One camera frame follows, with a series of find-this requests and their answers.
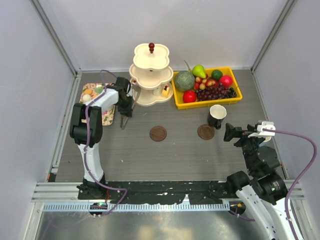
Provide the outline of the metal tongs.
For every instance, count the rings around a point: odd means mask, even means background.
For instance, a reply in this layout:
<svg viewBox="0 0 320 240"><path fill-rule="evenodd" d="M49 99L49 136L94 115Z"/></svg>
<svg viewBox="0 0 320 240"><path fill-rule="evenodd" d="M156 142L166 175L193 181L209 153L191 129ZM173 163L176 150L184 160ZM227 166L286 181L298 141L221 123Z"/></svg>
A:
<svg viewBox="0 0 320 240"><path fill-rule="evenodd" d="M125 129L129 118L132 117L133 111L137 105L138 99L141 94L141 88L136 84L131 84L131 97L129 104L126 106L125 110L121 113L120 128Z"/></svg>

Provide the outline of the white cupcake with cherry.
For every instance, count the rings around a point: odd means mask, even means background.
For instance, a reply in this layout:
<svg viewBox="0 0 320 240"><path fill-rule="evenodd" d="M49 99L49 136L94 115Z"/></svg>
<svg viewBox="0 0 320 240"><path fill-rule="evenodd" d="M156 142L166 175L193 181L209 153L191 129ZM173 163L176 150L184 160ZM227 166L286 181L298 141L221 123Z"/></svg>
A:
<svg viewBox="0 0 320 240"><path fill-rule="evenodd" d="M134 85L134 86L137 85L137 81L136 81L135 79L133 79L133 78L130 79L130 83L131 83L132 85Z"/></svg>

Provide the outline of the white cake slice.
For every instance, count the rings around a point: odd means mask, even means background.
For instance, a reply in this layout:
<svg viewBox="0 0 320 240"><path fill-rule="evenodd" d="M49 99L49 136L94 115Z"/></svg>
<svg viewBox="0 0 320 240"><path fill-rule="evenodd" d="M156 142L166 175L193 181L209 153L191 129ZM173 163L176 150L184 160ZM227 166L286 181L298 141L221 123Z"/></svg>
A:
<svg viewBox="0 0 320 240"><path fill-rule="evenodd" d="M157 88L153 90L153 95L156 97L159 97L162 93L162 89L161 88Z"/></svg>

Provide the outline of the yellow cake slice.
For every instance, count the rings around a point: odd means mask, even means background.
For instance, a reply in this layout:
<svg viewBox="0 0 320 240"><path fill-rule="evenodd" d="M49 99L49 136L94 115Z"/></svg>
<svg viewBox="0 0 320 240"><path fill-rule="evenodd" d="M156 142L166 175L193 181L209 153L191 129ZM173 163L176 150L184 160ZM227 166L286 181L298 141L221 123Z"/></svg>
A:
<svg viewBox="0 0 320 240"><path fill-rule="evenodd" d="M170 88L167 85L165 85L164 88L162 89L161 96L163 98L167 98L169 95L170 95Z"/></svg>

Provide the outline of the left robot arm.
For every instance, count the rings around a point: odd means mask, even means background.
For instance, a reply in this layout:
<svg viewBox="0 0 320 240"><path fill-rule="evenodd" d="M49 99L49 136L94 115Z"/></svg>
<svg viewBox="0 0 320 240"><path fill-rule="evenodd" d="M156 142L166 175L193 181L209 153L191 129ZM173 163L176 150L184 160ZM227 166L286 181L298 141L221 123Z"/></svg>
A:
<svg viewBox="0 0 320 240"><path fill-rule="evenodd" d="M102 199L109 189L99 154L99 142L103 136L102 113L117 106L123 117L131 118L133 104L130 81L117 77L115 83L106 85L97 97L73 105L69 135L80 150L84 166L82 184L77 187L81 200Z"/></svg>

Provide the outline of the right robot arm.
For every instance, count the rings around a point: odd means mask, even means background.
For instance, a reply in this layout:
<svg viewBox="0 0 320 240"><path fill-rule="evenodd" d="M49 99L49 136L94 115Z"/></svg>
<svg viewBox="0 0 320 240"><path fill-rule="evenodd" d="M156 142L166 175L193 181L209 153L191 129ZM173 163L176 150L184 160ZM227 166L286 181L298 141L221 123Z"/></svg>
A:
<svg viewBox="0 0 320 240"><path fill-rule="evenodd" d="M263 145L267 137L275 135L270 121L259 121L246 129L225 125L223 140L237 138L234 146L241 148L247 171L227 177L226 191L238 197L252 215L266 240L301 240L303 235L292 215L291 202L285 181L277 173L280 166L276 150Z"/></svg>

